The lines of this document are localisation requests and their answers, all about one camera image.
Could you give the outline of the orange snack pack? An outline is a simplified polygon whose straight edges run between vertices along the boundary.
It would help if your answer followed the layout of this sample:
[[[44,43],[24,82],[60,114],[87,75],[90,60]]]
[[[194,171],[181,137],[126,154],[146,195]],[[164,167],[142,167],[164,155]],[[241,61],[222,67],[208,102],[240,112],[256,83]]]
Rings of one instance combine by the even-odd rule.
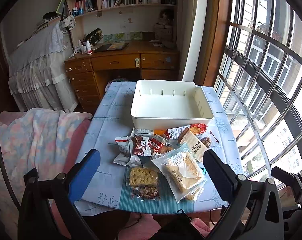
[[[169,139],[169,135],[168,135],[168,133],[167,133],[166,130],[155,129],[154,130],[154,135],[160,135],[160,136],[162,136],[162,137],[164,137],[166,139]]]

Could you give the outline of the white red bottle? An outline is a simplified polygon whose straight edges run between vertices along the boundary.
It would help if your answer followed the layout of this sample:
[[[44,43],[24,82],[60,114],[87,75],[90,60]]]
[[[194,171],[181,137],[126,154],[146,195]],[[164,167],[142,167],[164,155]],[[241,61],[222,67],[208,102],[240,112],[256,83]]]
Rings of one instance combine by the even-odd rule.
[[[86,40],[85,42],[85,46],[86,46],[86,52],[88,55],[91,55],[92,54],[92,47],[91,47],[91,44],[88,40]]]

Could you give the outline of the red biscuit roll pack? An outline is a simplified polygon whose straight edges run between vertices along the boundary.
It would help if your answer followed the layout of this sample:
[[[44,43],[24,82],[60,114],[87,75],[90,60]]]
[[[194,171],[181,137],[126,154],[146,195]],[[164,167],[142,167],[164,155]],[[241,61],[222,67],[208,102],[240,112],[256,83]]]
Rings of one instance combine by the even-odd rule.
[[[206,124],[192,124],[187,126],[181,126],[176,128],[169,128],[165,130],[164,135],[171,140],[179,140],[185,133],[191,132],[194,135],[203,134],[207,129]]]

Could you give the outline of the pastel floral blanket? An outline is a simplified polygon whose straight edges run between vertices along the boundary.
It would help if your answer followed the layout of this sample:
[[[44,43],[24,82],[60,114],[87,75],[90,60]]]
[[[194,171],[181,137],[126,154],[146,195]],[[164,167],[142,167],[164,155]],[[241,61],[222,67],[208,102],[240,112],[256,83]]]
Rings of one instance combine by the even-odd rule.
[[[33,108],[0,113],[0,145],[7,176],[21,203],[23,176],[37,168],[39,180],[54,179],[74,165],[90,125],[91,113]],[[0,170],[0,221],[12,239],[18,239],[17,210]]]

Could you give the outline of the silver red stripe bag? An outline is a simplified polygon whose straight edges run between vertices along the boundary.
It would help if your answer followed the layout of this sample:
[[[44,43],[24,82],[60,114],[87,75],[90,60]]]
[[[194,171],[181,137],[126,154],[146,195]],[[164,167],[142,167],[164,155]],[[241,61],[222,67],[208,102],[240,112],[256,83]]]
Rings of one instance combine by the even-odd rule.
[[[131,137],[116,137],[120,153],[113,160],[113,163],[129,167],[141,167],[141,161],[137,155],[133,154],[134,143]]]

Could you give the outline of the beige soda cracker pack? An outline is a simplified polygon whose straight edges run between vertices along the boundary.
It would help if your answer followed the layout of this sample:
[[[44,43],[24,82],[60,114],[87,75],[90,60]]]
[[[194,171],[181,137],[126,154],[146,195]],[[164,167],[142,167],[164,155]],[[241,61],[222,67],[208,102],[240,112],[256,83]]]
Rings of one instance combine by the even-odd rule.
[[[208,150],[208,148],[206,148],[193,133],[185,133],[184,136],[178,140],[178,143],[180,145],[186,143],[190,149],[190,153],[195,157],[195,159],[199,163],[203,162],[204,153]]]

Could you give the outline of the clear pack peanut cookies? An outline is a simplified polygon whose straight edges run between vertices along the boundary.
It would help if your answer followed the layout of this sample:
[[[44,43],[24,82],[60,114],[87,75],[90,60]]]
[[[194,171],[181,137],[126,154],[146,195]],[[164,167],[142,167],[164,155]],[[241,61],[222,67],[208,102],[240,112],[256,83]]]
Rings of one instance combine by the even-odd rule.
[[[158,186],[158,173],[143,167],[132,167],[127,175],[127,185],[131,187]]]

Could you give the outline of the light blue patterned tablecloth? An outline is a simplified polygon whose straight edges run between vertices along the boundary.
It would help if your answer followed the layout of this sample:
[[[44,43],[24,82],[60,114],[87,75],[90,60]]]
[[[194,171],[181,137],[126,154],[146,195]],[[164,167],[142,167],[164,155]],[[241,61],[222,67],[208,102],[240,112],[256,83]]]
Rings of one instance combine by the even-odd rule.
[[[171,215],[178,210],[202,212],[221,207],[210,178],[183,200],[177,201],[167,179],[152,159],[175,149],[175,142],[150,129],[136,129],[129,116],[134,82],[113,82],[94,114],[77,159],[90,150],[100,164],[76,207],[83,216],[123,210]]]

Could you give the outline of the wooden bookshelf with books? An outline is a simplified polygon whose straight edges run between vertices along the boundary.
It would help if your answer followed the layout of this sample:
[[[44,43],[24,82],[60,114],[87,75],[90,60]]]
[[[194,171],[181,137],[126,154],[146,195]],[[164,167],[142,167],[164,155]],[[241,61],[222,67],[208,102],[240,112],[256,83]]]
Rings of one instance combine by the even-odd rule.
[[[75,18],[71,30],[74,46],[89,33],[101,29],[104,41],[149,38],[156,24],[163,22],[161,12],[174,13],[178,0],[67,0]]]

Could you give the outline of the window metal grille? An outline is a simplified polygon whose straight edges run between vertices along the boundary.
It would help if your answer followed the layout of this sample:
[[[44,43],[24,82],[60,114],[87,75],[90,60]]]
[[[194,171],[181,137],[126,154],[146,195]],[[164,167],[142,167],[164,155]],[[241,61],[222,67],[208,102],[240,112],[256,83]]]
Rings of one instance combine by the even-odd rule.
[[[302,12],[292,0],[231,0],[214,86],[248,178],[302,172]]]

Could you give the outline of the small dark nut pack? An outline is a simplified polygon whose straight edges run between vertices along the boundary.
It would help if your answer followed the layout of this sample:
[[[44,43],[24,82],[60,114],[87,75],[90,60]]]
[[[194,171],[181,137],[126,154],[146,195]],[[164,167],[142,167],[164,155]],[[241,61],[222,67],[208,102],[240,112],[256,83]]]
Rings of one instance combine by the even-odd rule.
[[[134,198],[140,200],[160,200],[159,189],[157,186],[134,186],[131,187],[131,193]]]

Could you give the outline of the red Cookies snack pack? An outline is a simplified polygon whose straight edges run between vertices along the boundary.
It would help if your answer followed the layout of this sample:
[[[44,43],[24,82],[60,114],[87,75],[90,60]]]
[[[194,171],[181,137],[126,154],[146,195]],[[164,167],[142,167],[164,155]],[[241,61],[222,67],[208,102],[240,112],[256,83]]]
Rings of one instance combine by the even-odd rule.
[[[168,143],[168,140],[160,135],[154,135],[151,139],[149,139],[148,144],[150,146],[153,157],[155,157],[158,154],[167,153],[174,149]]]

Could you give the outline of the clear bag soda crackers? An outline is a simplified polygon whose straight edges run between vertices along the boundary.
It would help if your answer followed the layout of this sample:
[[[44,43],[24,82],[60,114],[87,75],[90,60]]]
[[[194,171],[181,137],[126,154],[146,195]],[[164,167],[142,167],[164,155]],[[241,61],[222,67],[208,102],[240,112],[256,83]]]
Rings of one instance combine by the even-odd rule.
[[[183,199],[195,202],[203,192],[207,178],[186,143],[152,159],[152,163],[166,178],[177,203]]]

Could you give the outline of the wooden desk with drawers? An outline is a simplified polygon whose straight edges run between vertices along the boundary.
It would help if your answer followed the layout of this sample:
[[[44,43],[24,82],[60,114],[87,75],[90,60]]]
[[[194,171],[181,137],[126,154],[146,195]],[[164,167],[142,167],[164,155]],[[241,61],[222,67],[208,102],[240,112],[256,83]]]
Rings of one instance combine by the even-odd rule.
[[[78,108],[93,114],[112,80],[177,80],[180,53],[147,41],[130,41],[122,50],[78,54],[64,63]]]

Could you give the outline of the brown white wafer pack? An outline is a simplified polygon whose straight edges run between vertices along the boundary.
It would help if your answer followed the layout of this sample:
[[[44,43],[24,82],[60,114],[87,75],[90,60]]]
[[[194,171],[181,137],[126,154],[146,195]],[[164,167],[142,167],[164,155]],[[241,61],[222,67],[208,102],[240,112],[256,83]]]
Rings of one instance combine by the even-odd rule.
[[[140,135],[133,136],[133,154],[144,157],[151,157],[152,153],[148,141],[148,137],[143,137]]]

